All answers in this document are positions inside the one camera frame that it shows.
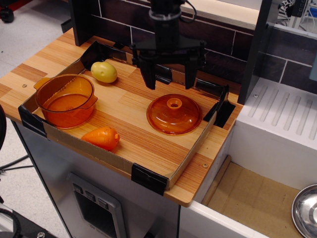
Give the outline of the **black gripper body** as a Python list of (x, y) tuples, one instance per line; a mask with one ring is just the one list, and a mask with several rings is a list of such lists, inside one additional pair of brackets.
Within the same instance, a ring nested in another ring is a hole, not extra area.
[(206, 63), (205, 41), (187, 38), (179, 32), (179, 20), (155, 19), (155, 36), (152, 39), (133, 43), (133, 64), (138, 67), (141, 62), (153, 64), (197, 63), (202, 66)]

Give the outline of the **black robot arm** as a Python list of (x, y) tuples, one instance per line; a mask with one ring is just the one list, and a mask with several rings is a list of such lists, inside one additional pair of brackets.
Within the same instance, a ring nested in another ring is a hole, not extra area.
[(146, 86), (155, 89), (157, 64), (182, 64), (185, 66), (185, 88), (194, 86), (199, 67), (205, 64), (204, 40), (190, 39), (179, 32), (179, 22), (192, 22), (181, 18), (181, 5), (187, 0), (152, 0), (149, 17), (154, 22), (153, 39), (132, 44), (132, 63), (141, 70)]

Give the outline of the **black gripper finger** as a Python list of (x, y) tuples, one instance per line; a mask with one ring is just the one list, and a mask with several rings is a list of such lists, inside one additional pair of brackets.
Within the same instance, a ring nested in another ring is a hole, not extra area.
[(141, 74), (144, 79), (145, 85), (148, 88), (155, 90), (155, 86), (156, 86), (155, 64), (151, 61), (140, 58), (139, 68), (141, 70)]
[(185, 61), (185, 89), (190, 89), (194, 86), (198, 71), (198, 56), (190, 56)]

